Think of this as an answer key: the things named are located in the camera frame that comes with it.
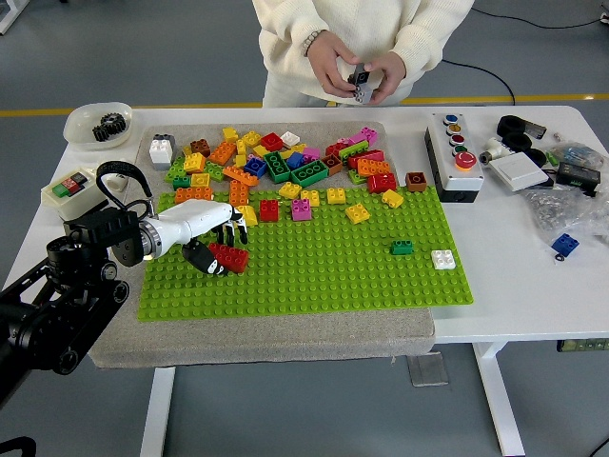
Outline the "person's left hand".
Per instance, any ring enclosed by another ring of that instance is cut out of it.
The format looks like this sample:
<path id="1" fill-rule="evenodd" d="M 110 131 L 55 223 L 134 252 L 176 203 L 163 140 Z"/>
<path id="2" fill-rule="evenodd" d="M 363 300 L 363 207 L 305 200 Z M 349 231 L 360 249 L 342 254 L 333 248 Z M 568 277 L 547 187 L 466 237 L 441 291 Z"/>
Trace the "person's left hand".
<path id="1" fill-rule="evenodd" d="M 371 95 L 370 105 L 379 105 L 390 95 L 393 95 L 406 76 L 406 68 L 402 58 L 393 51 L 366 63 L 364 69 L 368 72 L 380 71 L 383 74 L 381 83 Z"/>

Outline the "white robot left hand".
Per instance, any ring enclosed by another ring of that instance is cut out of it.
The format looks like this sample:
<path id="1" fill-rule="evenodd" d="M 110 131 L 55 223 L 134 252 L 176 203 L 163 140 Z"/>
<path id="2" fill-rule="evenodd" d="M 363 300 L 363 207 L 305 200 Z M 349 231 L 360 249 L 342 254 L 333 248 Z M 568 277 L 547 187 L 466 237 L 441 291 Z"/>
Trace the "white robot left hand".
<path id="1" fill-rule="evenodd" d="M 157 219 L 150 219 L 154 227 L 155 258 L 165 255 L 174 245 L 182 246 L 183 256 L 198 270 L 223 275 L 221 266 L 210 249 L 198 240 L 200 235 L 215 231 L 219 244 L 234 246 L 234 225 L 240 232 L 241 243 L 247 244 L 247 227 L 243 214 L 227 203 L 189 199 L 162 211 Z"/>

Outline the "person's right hand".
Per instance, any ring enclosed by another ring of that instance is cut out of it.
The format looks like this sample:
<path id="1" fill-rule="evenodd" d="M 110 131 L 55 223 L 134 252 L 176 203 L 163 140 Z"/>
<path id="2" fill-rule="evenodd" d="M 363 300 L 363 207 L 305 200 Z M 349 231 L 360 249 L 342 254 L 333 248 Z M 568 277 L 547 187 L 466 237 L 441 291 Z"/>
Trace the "person's right hand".
<path id="1" fill-rule="evenodd" d="M 337 61 L 341 59 L 356 66 L 361 59 L 337 35 L 329 30 L 320 31 L 309 45 L 306 57 L 326 94 L 340 98 L 353 96 L 355 86 L 343 79 Z"/>

